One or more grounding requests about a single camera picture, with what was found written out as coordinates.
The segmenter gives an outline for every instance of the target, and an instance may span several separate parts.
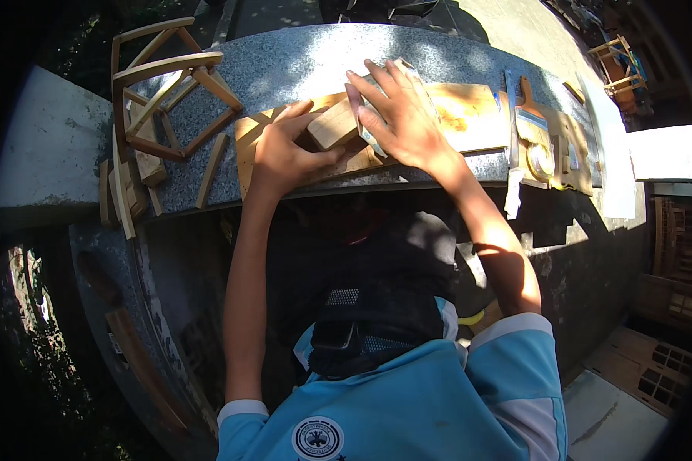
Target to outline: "person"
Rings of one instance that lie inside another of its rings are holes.
[[[332,272],[318,268],[309,273],[315,282],[299,277],[293,289],[312,282],[317,293],[292,300],[299,308],[285,313],[307,311],[314,320],[307,326],[307,316],[296,316],[287,324],[299,329],[294,355],[309,377],[268,414],[262,369],[267,305],[276,304],[267,299],[276,280],[266,280],[272,216],[308,173],[343,154],[343,148],[313,153],[298,147],[294,140],[319,114],[309,113],[311,101],[292,104],[265,128],[243,202],[223,308],[226,404],[218,416],[218,459],[566,459],[554,337],[541,316],[533,267],[424,109],[419,80],[392,61],[385,69],[365,63],[384,93],[352,71],[348,79],[386,124],[363,107],[359,120],[388,154],[430,174],[452,198],[505,318],[468,348],[454,342],[457,314],[444,283],[452,261],[445,261],[441,244],[438,256],[426,257],[436,253],[426,240],[445,235],[445,226],[425,213],[396,227],[385,224],[387,231],[341,243],[348,247],[341,256],[354,262],[335,282],[325,280]],[[388,263],[369,259],[396,236],[405,237],[403,246],[389,251]],[[379,244],[369,246],[374,239]],[[313,258],[318,267],[330,261]]]

